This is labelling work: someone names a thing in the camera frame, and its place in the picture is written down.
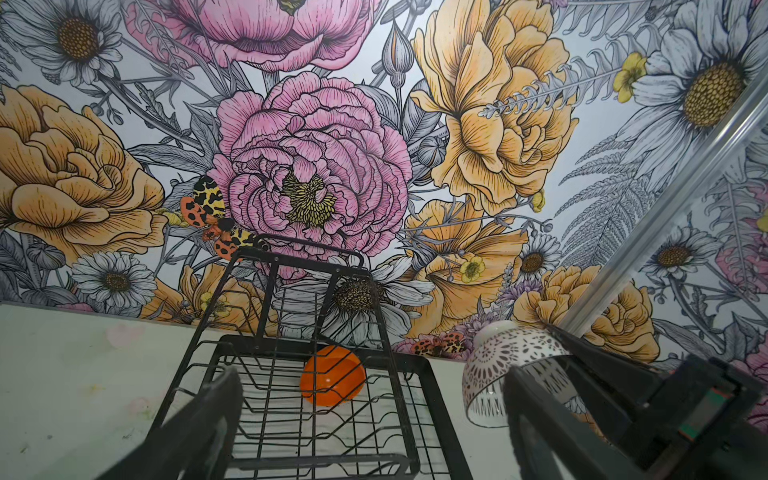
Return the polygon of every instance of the floral wallpaper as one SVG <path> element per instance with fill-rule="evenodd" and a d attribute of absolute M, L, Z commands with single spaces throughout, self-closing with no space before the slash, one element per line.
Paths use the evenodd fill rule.
<path fill-rule="evenodd" d="M 760 0 L 4 0 L 0 300 L 194 324 L 272 233 L 360 252 L 393 348 L 466 359 L 561 321 L 767 59 Z M 768 128 L 585 338 L 768 382 L 767 165 Z M 375 343 L 369 298 L 342 281 L 324 333 Z"/>

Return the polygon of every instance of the orange flower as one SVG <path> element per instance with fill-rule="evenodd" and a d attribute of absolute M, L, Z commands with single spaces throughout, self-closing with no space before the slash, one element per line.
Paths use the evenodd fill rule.
<path fill-rule="evenodd" d="M 89 107 L 74 113 L 37 87 L 2 87 L 0 227 L 64 252 L 146 253 L 163 243 L 160 182 Z"/>
<path fill-rule="evenodd" d="M 211 264 L 205 267 L 203 277 L 198 279 L 192 267 L 185 266 L 179 282 L 181 291 L 175 290 L 160 279 L 154 298 L 141 310 L 141 317 L 151 316 L 163 307 L 154 317 L 155 320 L 193 324 L 203 318 L 206 308 L 212 300 L 214 290 L 221 281 L 226 267 Z M 220 329 L 239 329 L 243 333 L 256 333 L 261 314 L 264 292 L 257 289 L 251 282 L 231 277 L 224 284 L 223 293 L 214 306 L 212 326 Z M 276 332 L 277 312 L 270 311 L 270 322 L 267 333 L 274 336 Z"/>
<path fill-rule="evenodd" d="M 413 320 L 407 337 L 445 332 L 475 315 L 478 300 L 483 306 L 490 305 L 510 264 L 513 279 L 517 278 L 522 265 L 519 254 L 528 234 L 522 230 L 502 233 L 503 226 L 489 223 L 482 227 L 480 220 L 461 223 L 481 216 L 470 203 L 431 200 L 406 218 L 406 228 L 420 229 L 417 237 L 422 245 L 416 247 L 416 254 L 409 250 L 414 263 L 405 280 L 427 280 L 436 286 L 429 293 L 431 303 L 404 307 L 421 314 Z"/>
<path fill-rule="evenodd" d="M 553 23 L 550 5 L 537 0 L 507 0 L 493 12 L 488 0 L 445 0 L 413 40 L 432 96 L 415 91 L 412 98 L 448 114 L 445 161 L 432 179 L 491 215 L 514 207 L 516 194 L 541 190 L 578 123 L 561 101 L 550 110 L 478 116 L 568 61 L 562 40 L 549 38 Z"/>
<path fill-rule="evenodd" d="M 515 319 L 539 326 L 542 323 L 558 325 L 599 271 L 599 266 L 590 266 L 584 271 L 577 266 L 561 266 L 545 273 L 541 277 L 541 293 L 526 292 L 515 301 L 512 310 Z M 594 321 L 584 338 L 608 352 L 651 362 L 659 356 L 654 324 L 650 321 L 652 312 L 648 289 L 638 289 L 633 281 Z"/>

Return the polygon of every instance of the white daisy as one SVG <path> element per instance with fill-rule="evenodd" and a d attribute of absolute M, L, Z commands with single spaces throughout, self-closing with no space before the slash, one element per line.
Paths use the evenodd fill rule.
<path fill-rule="evenodd" d="M 645 263 L 641 271 L 660 281 L 672 276 L 682 280 L 698 271 L 721 247 L 720 241 L 693 227 L 678 227 Z"/>
<path fill-rule="evenodd" d="M 331 263 L 346 265 L 339 257 Z M 379 296 L 379 305 L 389 333 L 390 343 L 398 342 L 411 329 L 415 312 L 405 312 L 401 306 L 424 306 L 432 301 L 429 295 L 435 288 L 432 282 L 399 278 L 411 266 L 412 258 L 396 257 L 371 272 Z M 293 338 L 311 338 L 316 315 L 325 299 L 330 275 L 313 273 L 315 278 L 304 279 L 278 290 L 273 305 L 280 315 L 280 334 Z M 379 327 L 373 311 L 370 283 L 341 277 L 333 293 L 333 303 L 323 324 L 322 334 L 338 343 L 351 346 L 376 346 Z"/>
<path fill-rule="evenodd" d="M 152 271 L 128 253 L 94 253 L 72 265 L 72 279 L 89 300 L 104 304 L 103 313 L 120 314 L 149 303 L 157 283 Z"/>
<path fill-rule="evenodd" d="M 520 252 L 519 282 L 526 280 L 540 280 L 541 275 L 547 270 L 554 270 L 563 257 L 560 251 L 560 242 L 552 235 L 541 233 L 533 240 L 523 245 Z"/>
<path fill-rule="evenodd" d="M 680 7 L 661 50 L 647 60 L 647 75 L 632 84 L 645 108 L 619 131 L 634 141 L 623 162 L 642 160 L 638 176 L 651 173 L 661 189 L 695 154 L 768 59 L 768 2 L 699 0 Z M 746 180 L 744 147 L 727 166 L 729 181 Z"/>
<path fill-rule="evenodd" d="M 53 83 L 113 78 L 122 17 L 118 0 L 4 0 L 0 25 Z"/>

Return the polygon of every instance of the table surface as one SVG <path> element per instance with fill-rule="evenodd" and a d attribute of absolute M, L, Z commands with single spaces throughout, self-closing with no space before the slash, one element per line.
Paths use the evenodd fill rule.
<path fill-rule="evenodd" d="M 94 478 L 129 453 L 146 436 L 193 331 L 0 305 L 0 478 Z M 464 415 L 464 364 L 430 363 L 473 476 L 519 479 L 508 430 L 480 428 Z"/>

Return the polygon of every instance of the dish rack frame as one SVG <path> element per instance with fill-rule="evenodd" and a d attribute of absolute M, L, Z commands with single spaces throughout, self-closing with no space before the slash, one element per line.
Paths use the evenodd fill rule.
<path fill-rule="evenodd" d="M 224 368 L 232 365 L 237 367 L 244 389 L 243 413 L 237 426 L 235 449 L 237 450 L 240 442 L 240 446 L 255 450 L 239 455 L 233 453 L 229 467 L 249 472 L 248 476 L 238 478 L 331 478 L 324 476 L 329 472 L 336 472 L 336 476 L 332 478 L 409 479 L 415 478 L 420 472 L 426 473 L 427 478 L 429 474 L 431 478 L 446 478 L 444 475 L 462 480 L 472 478 L 429 361 L 424 357 L 394 353 L 391 349 L 379 304 L 379 290 L 370 271 L 363 267 L 362 255 L 306 240 L 266 234 L 257 236 L 254 244 L 258 247 L 238 249 L 228 263 L 157 411 L 150 433 L 163 425 L 177 393 L 182 392 L 190 397 L 197 394 L 181 385 L 190 371 L 204 370 L 200 388 L 197 390 L 199 392 L 203 386 L 220 375 Z M 276 251 L 290 251 L 285 247 L 296 245 L 331 250 L 342 257 L 346 264 L 294 257 Z M 357 264 L 350 266 L 350 260 L 355 259 Z M 220 302 L 227 295 L 242 295 L 242 291 L 234 289 L 232 283 L 232 272 L 241 260 L 253 261 L 257 270 L 266 275 L 266 281 L 265 276 L 254 275 L 254 283 L 260 283 L 263 296 L 256 305 L 250 301 L 250 306 L 246 309 Z M 306 299 L 297 300 L 296 292 L 286 293 L 292 288 L 291 284 L 280 284 L 278 270 L 281 268 L 320 273 L 327 278 L 327 288 L 322 294 L 315 291 L 307 293 Z M 354 329 L 340 341 L 325 335 L 324 323 L 331 310 L 334 293 L 344 285 L 358 287 L 358 290 L 359 287 L 367 285 L 369 296 L 366 296 L 363 290 L 362 301 L 372 307 L 372 316 L 369 316 L 369 324 L 358 322 L 355 328 L 371 328 L 373 330 L 369 332 L 377 331 L 377 341 L 380 342 L 381 349 L 346 344 L 345 339 L 351 338 Z M 286 307 L 288 297 L 291 300 L 288 300 L 289 307 Z M 240 325 L 218 322 L 217 311 L 223 309 L 229 313 L 233 308 L 241 310 L 240 317 L 244 321 Z M 281 335 L 281 331 L 290 326 L 291 316 L 297 313 L 309 314 L 314 319 L 313 326 L 306 327 L 304 324 L 304 331 L 309 331 L 309 339 L 286 338 Z M 272 331 L 274 336 L 266 335 L 268 324 L 276 327 Z M 237 334 L 224 335 L 217 340 L 202 339 L 204 331 L 208 328 L 235 329 Z M 303 391 L 299 387 L 299 378 L 304 373 L 306 361 L 317 356 L 318 352 L 328 345 L 349 348 L 366 369 L 366 379 L 361 385 L 361 393 L 357 394 L 359 398 L 353 395 L 349 402 L 344 399 L 345 402 L 336 406 L 322 407 L 303 397 L 309 393 L 328 392 L 329 389 L 317 388 L 315 384 L 311 392 Z M 193 361 L 193 357 L 203 346 L 214 348 L 210 360 Z M 419 376 L 419 387 L 416 388 L 422 390 L 424 403 L 419 403 L 413 394 L 414 375 Z M 382 385 L 386 392 L 374 394 L 375 390 L 382 389 Z M 411 402 L 406 401 L 403 386 L 409 389 Z M 280 406 L 270 407 L 270 398 L 273 399 L 273 405 L 276 402 Z M 290 406 L 285 407 L 286 402 L 291 402 Z M 390 410 L 377 421 L 374 405 L 379 408 L 382 405 L 390 405 Z M 428 413 L 422 413 L 422 416 L 430 415 L 431 418 L 420 418 L 419 407 L 428 409 Z M 415 412 L 415 425 L 411 423 L 409 412 Z M 293 415 L 299 416 L 298 423 L 292 419 Z M 328 419 L 338 419 L 340 424 L 330 432 L 328 428 L 317 428 L 318 421 Z M 287 427 L 281 422 L 293 425 L 293 429 L 284 431 Z M 307 425 L 309 429 L 309 424 L 311 432 L 304 432 L 304 426 Z M 337 432 L 341 429 L 349 430 L 350 426 L 354 435 L 353 444 L 347 445 L 341 441 L 344 451 L 338 454 L 317 453 L 317 447 L 325 445 L 324 442 L 333 442 L 334 437 L 336 441 L 340 441 Z M 421 432 L 422 444 L 418 446 L 414 427 Z M 436 447 L 428 445 L 427 435 L 424 434 L 424 429 L 427 428 L 434 429 L 437 436 L 445 460 L 445 472 L 435 468 L 433 463 L 437 462 L 433 462 L 429 456 L 429 449 Z M 363 435 L 361 439 L 358 439 L 358 430 L 360 435 Z M 272 456 L 274 451 L 270 451 L 269 445 L 285 446 L 291 442 L 296 443 L 296 456 Z M 396 452 L 393 452 L 391 447 L 385 448 L 390 442 L 400 448 L 395 448 Z M 311 450 L 311 455 L 305 454 L 307 449 Z M 421 469 L 424 453 L 429 464 L 425 465 L 426 472 Z M 295 471 L 295 474 L 287 475 L 288 471 Z"/>

